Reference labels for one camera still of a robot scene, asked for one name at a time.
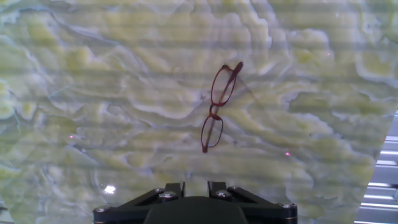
eyeglasses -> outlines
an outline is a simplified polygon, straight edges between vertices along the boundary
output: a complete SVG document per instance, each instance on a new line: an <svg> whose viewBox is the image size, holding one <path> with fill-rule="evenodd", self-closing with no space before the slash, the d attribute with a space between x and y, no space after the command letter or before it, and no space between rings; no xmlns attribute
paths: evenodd
<svg viewBox="0 0 398 224"><path fill-rule="evenodd" d="M224 121L217 115L218 108L224 106L232 95L236 77L243 68L243 62L239 62L234 70L228 65L223 65L217 72L211 86L211 106L209 116L201 129L201 146L203 153L207 153L209 147L215 147L223 133Z"/></svg>

marble surface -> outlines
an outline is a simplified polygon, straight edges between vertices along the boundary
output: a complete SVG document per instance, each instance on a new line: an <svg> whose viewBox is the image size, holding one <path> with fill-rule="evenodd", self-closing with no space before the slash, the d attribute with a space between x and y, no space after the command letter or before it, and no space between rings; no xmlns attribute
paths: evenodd
<svg viewBox="0 0 398 224"><path fill-rule="evenodd" d="M0 1L12 218L89 223L98 205L217 180L296 203L300 224L352 223L398 107L398 4L369 2ZM203 154L211 83L239 61Z"/></svg>

screw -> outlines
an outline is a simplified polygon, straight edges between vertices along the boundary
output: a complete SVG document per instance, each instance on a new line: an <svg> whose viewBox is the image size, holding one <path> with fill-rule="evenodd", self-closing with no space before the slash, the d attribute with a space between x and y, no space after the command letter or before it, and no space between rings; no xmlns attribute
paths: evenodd
<svg viewBox="0 0 398 224"><path fill-rule="evenodd" d="M160 198L172 198L175 196L174 192L164 192L159 195Z"/></svg>
<svg viewBox="0 0 398 224"><path fill-rule="evenodd" d="M156 193L163 193L164 189L163 188L158 188L158 189L154 189L156 191Z"/></svg>
<svg viewBox="0 0 398 224"><path fill-rule="evenodd" d="M106 212L109 209L111 209L111 207L109 205L102 205L102 206L99 206L98 208L95 208L95 211L96 212Z"/></svg>
<svg viewBox="0 0 398 224"><path fill-rule="evenodd" d="M216 195L219 196L219 197L230 197L231 193L229 193L226 190L219 190L219 191L216 192Z"/></svg>

black metal bracket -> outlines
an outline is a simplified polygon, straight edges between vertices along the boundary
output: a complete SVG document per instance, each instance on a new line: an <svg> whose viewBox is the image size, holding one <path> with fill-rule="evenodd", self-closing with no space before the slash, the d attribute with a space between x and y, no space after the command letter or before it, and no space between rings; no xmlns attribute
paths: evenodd
<svg viewBox="0 0 398 224"><path fill-rule="evenodd" d="M208 182L208 197L186 197L185 182L166 184L119 207L93 210L95 224L297 223L297 206L275 204L241 187Z"/></svg>

